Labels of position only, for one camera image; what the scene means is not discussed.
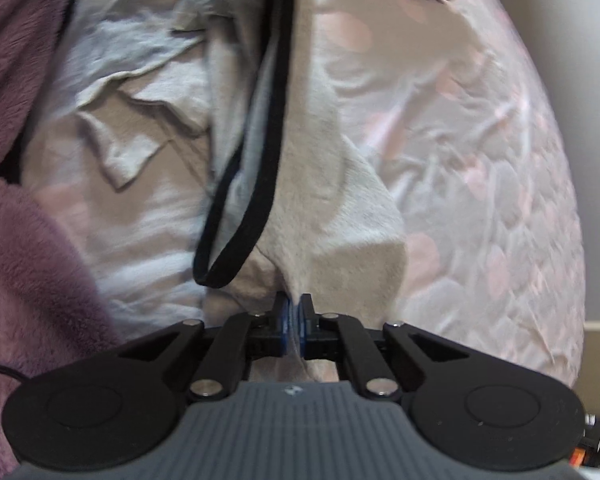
bed sheet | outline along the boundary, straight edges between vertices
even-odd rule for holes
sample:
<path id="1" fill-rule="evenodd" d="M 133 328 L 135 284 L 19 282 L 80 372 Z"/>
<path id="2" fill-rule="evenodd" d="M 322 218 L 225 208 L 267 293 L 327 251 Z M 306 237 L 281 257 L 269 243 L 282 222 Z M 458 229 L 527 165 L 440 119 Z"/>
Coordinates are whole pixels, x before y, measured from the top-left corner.
<path id="1" fill-rule="evenodd" d="M 544 89 L 498 1 L 316 0 L 315 27 L 341 127 L 404 218 L 409 263 L 386 319 L 572 384 L 584 323 L 575 196 Z M 240 310 L 190 272 L 208 140 L 174 134 L 116 192 L 84 137 L 62 127 L 72 120 L 43 117 L 23 181 L 123 335 Z"/>

gray gripper base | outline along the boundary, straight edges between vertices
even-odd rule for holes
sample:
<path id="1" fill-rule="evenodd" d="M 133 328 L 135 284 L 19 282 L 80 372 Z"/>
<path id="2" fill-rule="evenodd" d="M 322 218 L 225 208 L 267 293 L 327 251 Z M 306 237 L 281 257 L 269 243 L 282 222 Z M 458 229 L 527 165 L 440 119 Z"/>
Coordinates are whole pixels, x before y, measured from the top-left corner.
<path id="1" fill-rule="evenodd" d="M 241 383 L 187 410 L 151 453 L 114 469 L 61 473 L 25 464 L 10 480 L 577 480 L 567 463 L 517 474 L 448 458 L 401 408 L 358 396 L 347 381 Z"/>

black circular pad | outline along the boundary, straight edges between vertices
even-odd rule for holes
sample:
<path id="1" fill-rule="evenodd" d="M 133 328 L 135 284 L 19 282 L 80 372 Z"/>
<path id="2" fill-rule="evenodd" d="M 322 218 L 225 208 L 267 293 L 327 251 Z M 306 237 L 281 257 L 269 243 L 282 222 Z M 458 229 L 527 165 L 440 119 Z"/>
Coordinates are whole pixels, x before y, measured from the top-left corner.
<path id="1" fill-rule="evenodd" d="M 482 386 L 466 397 L 466 408 L 477 422 L 494 428 L 519 428 L 540 412 L 536 398 L 515 386 Z"/>
<path id="2" fill-rule="evenodd" d="M 526 368 L 473 359 L 436 365 L 410 405 L 403 404 L 420 434 L 484 470 L 533 470 L 568 457 L 584 428 L 578 397 Z"/>
<path id="3" fill-rule="evenodd" d="M 94 428 L 114 418 L 122 408 L 122 397 L 106 386 L 72 386 L 54 394 L 48 415 L 67 428 Z"/>
<path id="4" fill-rule="evenodd" d="M 149 452 L 181 406 L 152 366 L 92 358 L 33 378 L 8 399 L 2 426 L 14 453 L 56 471 L 94 471 Z"/>

black elastic band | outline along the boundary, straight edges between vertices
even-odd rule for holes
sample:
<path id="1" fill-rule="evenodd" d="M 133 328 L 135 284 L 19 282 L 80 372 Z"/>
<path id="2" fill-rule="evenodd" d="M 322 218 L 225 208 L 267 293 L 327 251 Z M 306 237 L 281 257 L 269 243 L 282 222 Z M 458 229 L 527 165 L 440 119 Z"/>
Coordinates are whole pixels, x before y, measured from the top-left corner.
<path id="1" fill-rule="evenodd" d="M 4 365 L 0 365 L 0 375 L 6 375 L 11 379 L 16 379 L 17 381 L 20 381 L 21 383 L 29 380 L 29 378 L 25 374 L 14 370 L 14 368 L 9 368 L 8 366 Z"/>
<path id="2" fill-rule="evenodd" d="M 234 235 L 221 250 L 213 264 L 209 266 L 211 251 L 216 241 L 229 188 L 240 170 L 244 149 L 244 140 L 242 140 L 220 179 L 193 260 L 194 279 L 200 285 L 211 288 L 221 288 L 228 285 L 238 274 L 260 239 L 273 206 L 278 179 L 278 166 L 282 152 L 286 86 L 291 62 L 295 0 L 279 0 L 279 2 L 280 12 L 277 16 L 274 16 L 275 0 L 266 1 L 268 8 L 265 9 L 266 19 L 263 21 L 263 24 L 266 24 L 266 28 L 268 28 L 268 24 L 273 24 L 273 19 L 276 19 L 277 23 L 273 26 L 277 28 L 279 36 L 274 58 L 264 142 L 253 193 Z"/>

pink fleece blanket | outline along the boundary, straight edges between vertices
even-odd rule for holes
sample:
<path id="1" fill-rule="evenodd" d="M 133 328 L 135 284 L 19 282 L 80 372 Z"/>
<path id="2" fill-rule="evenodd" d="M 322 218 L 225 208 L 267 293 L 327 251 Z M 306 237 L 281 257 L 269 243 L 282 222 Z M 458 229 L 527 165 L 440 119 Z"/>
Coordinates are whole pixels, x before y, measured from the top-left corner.
<path id="1" fill-rule="evenodd" d="M 42 86 L 66 0 L 0 0 L 0 163 Z M 0 180 L 0 365 L 34 376 L 115 345 L 60 228 Z M 0 414 L 17 382 L 0 375 Z M 16 466 L 0 427 L 0 478 Z"/>

